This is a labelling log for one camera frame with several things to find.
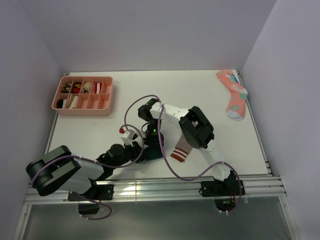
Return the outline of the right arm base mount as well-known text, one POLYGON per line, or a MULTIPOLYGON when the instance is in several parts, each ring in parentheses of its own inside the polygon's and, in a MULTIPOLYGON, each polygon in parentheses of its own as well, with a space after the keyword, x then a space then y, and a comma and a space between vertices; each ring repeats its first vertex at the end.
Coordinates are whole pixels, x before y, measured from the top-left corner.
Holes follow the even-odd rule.
POLYGON ((239 182, 237 179, 231 180, 230 184, 227 181, 210 180, 202 181, 200 183, 200 189, 198 193, 202 197, 225 197, 218 200, 214 200, 214 204, 218 210, 223 212, 231 211, 237 205, 236 198, 245 195, 245 188, 243 181, 239 182))

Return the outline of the dark green patterned sock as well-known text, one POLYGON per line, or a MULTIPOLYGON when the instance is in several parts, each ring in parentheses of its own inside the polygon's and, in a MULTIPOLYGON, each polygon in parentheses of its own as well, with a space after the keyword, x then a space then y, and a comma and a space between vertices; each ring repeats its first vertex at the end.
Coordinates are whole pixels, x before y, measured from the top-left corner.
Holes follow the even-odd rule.
POLYGON ((144 151, 146 153, 146 161, 153 161, 163 158, 162 152, 159 149, 154 149, 148 146, 144 151))

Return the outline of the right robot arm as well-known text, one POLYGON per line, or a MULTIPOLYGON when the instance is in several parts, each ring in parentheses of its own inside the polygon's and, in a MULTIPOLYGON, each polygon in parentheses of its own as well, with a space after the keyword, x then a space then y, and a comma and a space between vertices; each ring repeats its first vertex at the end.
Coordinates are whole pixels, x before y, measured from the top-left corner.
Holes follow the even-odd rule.
POLYGON ((191 182, 199 179, 209 170, 217 168, 213 172, 213 180, 216 182, 216 189, 220 194, 229 194, 234 188, 234 183, 237 183, 239 189, 242 190, 237 171, 225 162, 224 158, 215 150, 214 127, 199 107, 180 108, 164 104, 157 98, 152 98, 138 109, 138 117, 149 125, 154 124, 151 130, 147 131, 146 136, 151 135, 156 139, 157 148, 162 154, 165 164, 175 177, 185 182, 191 182), (209 163, 209 167, 195 177, 179 176, 170 166, 164 151, 164 141, 161 133, 162 121, 180 127, 184 142, 189 147, 199 150, 209 163))

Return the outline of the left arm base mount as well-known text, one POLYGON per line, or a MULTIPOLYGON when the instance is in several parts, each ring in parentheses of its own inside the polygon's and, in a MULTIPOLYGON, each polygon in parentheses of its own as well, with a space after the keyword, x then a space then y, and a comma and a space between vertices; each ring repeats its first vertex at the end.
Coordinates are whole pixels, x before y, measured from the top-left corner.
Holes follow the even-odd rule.
POLYGON ((100 220, 111 215, 111 207, 103 201, 110 201, 113 199, 114 185, 113 184, 99 184, 91 187, 86 193, 69 192, 67 200, 69 202, 78 202, 78 213, 82 217, 89 220, 100 220), (109 213, 104 217, 93 217, 102 208, 108 209, 109 213))

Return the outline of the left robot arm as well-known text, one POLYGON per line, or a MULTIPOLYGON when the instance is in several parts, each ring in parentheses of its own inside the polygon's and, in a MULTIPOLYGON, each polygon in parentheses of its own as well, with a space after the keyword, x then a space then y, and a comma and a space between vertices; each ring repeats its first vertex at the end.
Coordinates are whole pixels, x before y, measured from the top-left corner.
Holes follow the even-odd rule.
POLYGON ((67 146, 61 145, 29 163, 26 172, 31 186, 40 196, 64 190, 91 200, 98 193, 97 181, 104 181, 112 176, 115 169, 140 163, 147 156, 136 141, 132 145, 113 144, 94 160, 76 156, 67 146))

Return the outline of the taupe sock red striped cuff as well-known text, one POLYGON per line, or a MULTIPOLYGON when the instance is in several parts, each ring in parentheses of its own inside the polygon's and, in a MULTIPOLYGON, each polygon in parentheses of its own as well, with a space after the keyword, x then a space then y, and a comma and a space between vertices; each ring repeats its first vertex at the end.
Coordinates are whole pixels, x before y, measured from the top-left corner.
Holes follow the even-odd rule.
POLYGON ((193 147, 187 142, 184 134, 182 133, 170 156, 180 163, 183 163, 187 159, 192 149, 193 147))

